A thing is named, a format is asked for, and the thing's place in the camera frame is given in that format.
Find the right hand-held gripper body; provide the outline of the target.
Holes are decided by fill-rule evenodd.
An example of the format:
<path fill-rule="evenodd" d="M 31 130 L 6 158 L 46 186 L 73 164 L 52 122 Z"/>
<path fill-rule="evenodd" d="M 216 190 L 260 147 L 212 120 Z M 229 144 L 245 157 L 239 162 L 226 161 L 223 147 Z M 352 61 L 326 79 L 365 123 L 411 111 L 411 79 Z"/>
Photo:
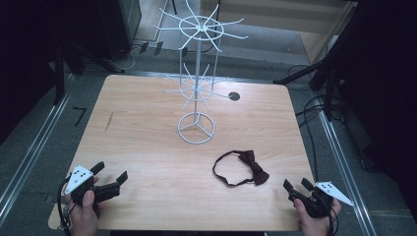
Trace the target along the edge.
<path fill-rule="evenodd" d="M 337 199 L 351 207 L 354 206 L 354 203 L 331 182 L 316 182 L 313 186 L 312 191 L 308 191 L 303 186 L 311 193 L 310 197 L 296 191 L 294 187 L 293 192 L 288 193 L 288 200 L 291 202 L 294 202 L 295 199 L 301 200 L 311 217 L 323 218 L 329 216 L 332 210 L 333 199 Z"/>

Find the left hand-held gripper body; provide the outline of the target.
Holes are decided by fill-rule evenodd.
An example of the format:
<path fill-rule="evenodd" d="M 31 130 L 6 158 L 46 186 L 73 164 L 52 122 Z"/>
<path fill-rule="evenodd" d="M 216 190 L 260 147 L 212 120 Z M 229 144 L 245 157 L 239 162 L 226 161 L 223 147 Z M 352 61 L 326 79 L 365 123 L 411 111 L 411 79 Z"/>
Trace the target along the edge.
<path fill-rule="evenodd" d="M 95 186 L 94 177 L 90 169 L 77 165 L 72 172 L 67 187 L 64 191 L 70 195 L 76 205 L 83 203 L 83 197 L 87 190 L 94 192 L 94 199 L 97 203 L 110 200 L 120 195 L 121 185 L 115 181 L 104 186 Z"/>

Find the dark red bow tie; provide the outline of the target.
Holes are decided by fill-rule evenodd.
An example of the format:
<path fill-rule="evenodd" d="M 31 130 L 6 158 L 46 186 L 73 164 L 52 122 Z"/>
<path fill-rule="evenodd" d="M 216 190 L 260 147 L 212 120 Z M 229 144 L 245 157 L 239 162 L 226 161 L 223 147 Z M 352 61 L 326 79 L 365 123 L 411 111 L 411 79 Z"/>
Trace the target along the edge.
<path fill-rule="evenodd" d="M 232 184 L 229 183 L 228 180 L 219 174 L 216 173 L 215 168 L 216 165 L 222 160 L 224 157 L 236 154 L 237 157 L 246 164 L 252 171 L 252 178 L 251 179 L 244 179 L 238 183 Z M 220 156 L 215 162 L 212 167 L 212 173 L 213 175 L 220 180 L 223 184 L 225 184 L 227 187 L 234 188 L 238 187 L 247 183 L 254 183 L 256 186 L 263 185 L 269 178 L 269 174 L 266 173 L 263 168 L 260 166 L 260 164 L 255 160 L 255 154 L 252 150 L 231 150 L 222 156 Z"/>

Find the white wire display rack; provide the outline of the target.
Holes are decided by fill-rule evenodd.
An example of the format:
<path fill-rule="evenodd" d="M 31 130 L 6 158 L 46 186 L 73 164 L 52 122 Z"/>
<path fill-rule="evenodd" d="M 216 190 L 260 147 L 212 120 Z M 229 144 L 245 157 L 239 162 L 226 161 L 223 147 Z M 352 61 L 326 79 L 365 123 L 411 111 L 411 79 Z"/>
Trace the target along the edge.
<path fill-rule="evenodd" d="M 167 93 L 179 93 L 186 99 L 181 110 L 184 111 L 186 108 L 192 108 L 192 111 L 184 114 L 177 124 L 179 137 L 189 144 L 199 145 L 206 143 L 213 138 L 215 133 L 215 122 L 208 114 L 199 110 L 199 105 L 202 104 L 208 112 L 211 112 L 208 104 L 210 98 L 219 96 L 230 99 L 228 95 L 214 91 L 216 84 L 222 81 L 225 82 L 225 79 L 218 80 L 216 78 L 218 56 L 222 52 L 220 49 L 222 38 L 227 36 L 236 39 L 246 39 L 246 36 L 236 35 L 226 31 L 226 27 L 238 25 L 243 19 L 234 22 L 220 22 L 218 20 L 220 5 L 221 0 L 218 0 L 215 8 L 208 16 L 197 15 L 191 9 L 189 1 L 186 1 L 186 6 L 190 12 L 190 15 L 187 17 L 178 17 L 177 15 L 172 15 L 165 10 L 159 9 L 163 17 L 175 19 L 177 25 L 173 28 L 156 27 L 156 29 L 159 31 L 178 31 L 186 38 L 185 42 L 178 48 L 179 75 L 176 77 L 165 75 L 165 77 L 170 81 L 176 82 L 178 85 L 178 89 L 168 90 Z M 196 63 L 193 73 L 189 71 L 186 63 L 183 61 L 187 46 L 191 41 L 197 43 Z M 216 52 L 213 74 L 210 77 L 207 76 L 210 64 L 207 64 L 204 71 L 201 72 L 202 46 L 204 42 L 209 43 Z"/>

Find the person's right hand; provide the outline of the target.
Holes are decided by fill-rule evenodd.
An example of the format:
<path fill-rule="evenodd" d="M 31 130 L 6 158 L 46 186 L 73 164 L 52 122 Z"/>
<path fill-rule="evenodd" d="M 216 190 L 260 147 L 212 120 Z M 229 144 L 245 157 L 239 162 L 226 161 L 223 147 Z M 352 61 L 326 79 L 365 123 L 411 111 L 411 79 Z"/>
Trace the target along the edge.
<path fill-rule="evenodd" d="M 311 217 L 299 199 L 294 200 L 294 205 L 299 214 L 298 223 L 303 236 L 328 236 L 332 221 L 338 217 L 341 211 L 341 205 L 337 199 L 334 199 L 332 202 L 330 216 L 324 218 Z"/>

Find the person's left hand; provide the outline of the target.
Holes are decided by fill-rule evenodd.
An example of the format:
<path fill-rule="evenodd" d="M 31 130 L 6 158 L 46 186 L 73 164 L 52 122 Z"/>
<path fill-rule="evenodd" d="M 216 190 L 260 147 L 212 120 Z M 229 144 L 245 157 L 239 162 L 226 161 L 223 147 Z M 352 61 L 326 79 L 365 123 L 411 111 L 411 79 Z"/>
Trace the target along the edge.
<path fill-rule="evenodd" d="M 83 197 L 83 203 L 78 206 L 68 198 L 70 208 L 70 219 L 72 222 L 73 236 L 96 236 L 98 230 L 98 219 L 93 211 L 94 192 L 87 190 Z"/>

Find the black tape floor mark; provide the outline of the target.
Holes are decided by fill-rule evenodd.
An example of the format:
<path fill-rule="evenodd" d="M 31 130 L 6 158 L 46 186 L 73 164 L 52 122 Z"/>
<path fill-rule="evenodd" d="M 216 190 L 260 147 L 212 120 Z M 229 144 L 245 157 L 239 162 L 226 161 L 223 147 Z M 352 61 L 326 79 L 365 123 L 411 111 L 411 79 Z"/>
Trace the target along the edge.
<path fill-rule="evenodd" d="M 78 106 L 74 106 L 73 109 L 80 112 L 79 118 L 78 118 L 78 120 L 76 121 L 76 123 L 74 125 L 75 127 L 78 127 L 79 124 L 81 123 L 82 119 L 84 118 L 84 116 L 85 116 L 85 114 L 87 112 L 87 109 L 85 107 L 78 107 Z"/>

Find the dark cabinet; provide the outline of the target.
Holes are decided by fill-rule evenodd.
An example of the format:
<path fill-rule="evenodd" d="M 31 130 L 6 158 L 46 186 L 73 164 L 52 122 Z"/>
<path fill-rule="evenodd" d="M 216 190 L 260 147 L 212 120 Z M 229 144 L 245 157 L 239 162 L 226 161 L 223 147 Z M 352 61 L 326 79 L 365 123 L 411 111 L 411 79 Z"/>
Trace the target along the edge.
<path fill-rule="evenodd" d="M 142 11 L 139 0 L 96 0 L 104 36 L 99 52 L 118 59 L 131 50 Z"/>

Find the aluminium floor rail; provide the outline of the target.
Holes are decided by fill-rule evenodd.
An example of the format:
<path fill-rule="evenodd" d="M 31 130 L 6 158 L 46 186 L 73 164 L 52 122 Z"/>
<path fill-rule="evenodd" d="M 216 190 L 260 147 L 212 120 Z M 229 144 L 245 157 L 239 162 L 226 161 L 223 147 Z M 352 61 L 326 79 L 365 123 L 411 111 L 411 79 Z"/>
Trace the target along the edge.
<path fill-rule="evenodd" d="M 0 229 L 50 140 L 78 78 L 70 74 L 64 80 L 64 95 L 56 105 L 55 95 L 48 92 L 0 146 Z"/>
<path fill-rule="evenodd" d="M 346 160 L 346 156 L 342 149 L 341 142 L 335 132 L 335 129 L 324 112 L 321 112 L 319 117 L 322 126 L 325 130 L 331 151 L 333 153 L 333 157 L 341 175 L 347 195 L 353 202 L 352 208 L 361 228 L 361 231 L 364 236 L 378 236 L 372 218 L 369 214 L 368 208 L 355 182 L 355 178 L 351 172 L 350 166 Z"/>

